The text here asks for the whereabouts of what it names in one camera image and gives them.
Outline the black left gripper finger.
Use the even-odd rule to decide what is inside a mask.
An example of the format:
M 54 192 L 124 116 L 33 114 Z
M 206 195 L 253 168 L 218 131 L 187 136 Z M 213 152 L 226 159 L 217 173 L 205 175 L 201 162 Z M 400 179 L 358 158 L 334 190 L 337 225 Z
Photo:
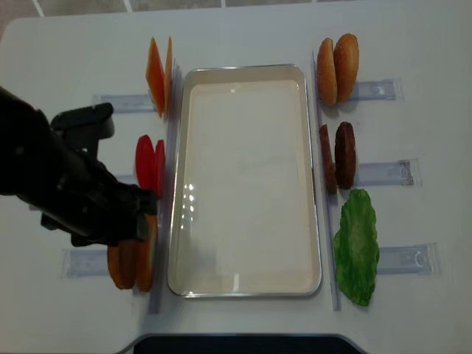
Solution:
M 158 212 L 158 197 L 153 190 L 135 189 L 133 195 L 136 197 L 137 212 L 156 215 Z
M 139 242 L 145 242 L 148 239 L 148 220 L 146 214 L 136 215 L 135 239 Z

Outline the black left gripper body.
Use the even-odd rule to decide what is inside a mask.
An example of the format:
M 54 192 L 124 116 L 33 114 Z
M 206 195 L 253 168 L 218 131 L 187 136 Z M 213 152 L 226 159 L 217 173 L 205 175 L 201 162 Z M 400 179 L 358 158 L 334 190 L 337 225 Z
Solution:
M 118 181 L 105 165 L 83 150 L 74 151 L 82 165 L 63 172 L 48 206 L 41 206 L 41 225 L 71 235 L 75 247 L 117 246 L 139 239 L 139 188 Z

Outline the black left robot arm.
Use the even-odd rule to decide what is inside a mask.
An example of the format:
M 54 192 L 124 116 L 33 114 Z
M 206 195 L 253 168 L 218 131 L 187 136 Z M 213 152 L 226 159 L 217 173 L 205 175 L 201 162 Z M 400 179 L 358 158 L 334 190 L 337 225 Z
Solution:
M 48 120 L 1 90 L 1 194 L 42 212 L 41 225 L 71 235 L 75 247 L 118 246 L 148 239 L 154 191 L 120 182 L 97 158 L 98 142 L 114 135 L 110 103 Z

